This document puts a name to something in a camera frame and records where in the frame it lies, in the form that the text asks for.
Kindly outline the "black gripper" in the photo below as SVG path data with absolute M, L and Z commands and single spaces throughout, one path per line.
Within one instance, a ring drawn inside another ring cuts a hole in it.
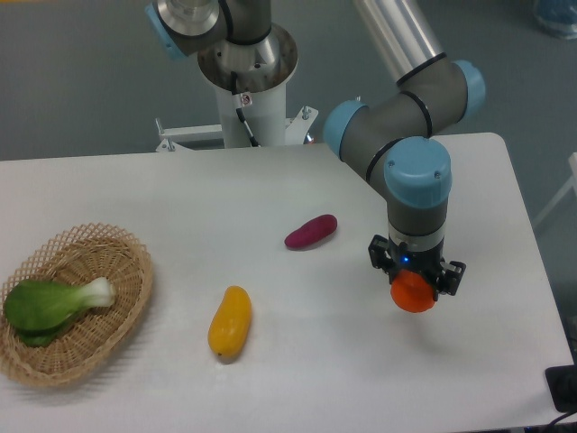
M 444 241 L 425 251 L 409 251 L 404 244 L 395 244 L 390 238 L 375 235 L 369 244 L 371 266 L 394 279 L 401 271 L 435 279 L 434 300 L 442 295 L 455 296 L 463 279 L 466 264 L 443 261 Z

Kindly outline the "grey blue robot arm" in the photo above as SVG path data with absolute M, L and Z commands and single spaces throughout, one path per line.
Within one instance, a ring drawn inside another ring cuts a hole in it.
M 343 102 L 327 117 L 327 145 L 387 203 L 388 232 L 369 246 L 402 309 L 430 309 L 458 290 L 465 265 L 443 256 L 451 159 L 435 135 L 476 112 L 486 88 L 467 61 L 450 61 L 414 1 L 359 1 L 356 9 L 398 87 L 379 106 Z M 196 56 L 217 96 L 224 145 L 281 146 L 293 122 L 286 85 L 297 63 L 291 35 L 268 1 L 153 1 L 145 13 L 174 59 Z

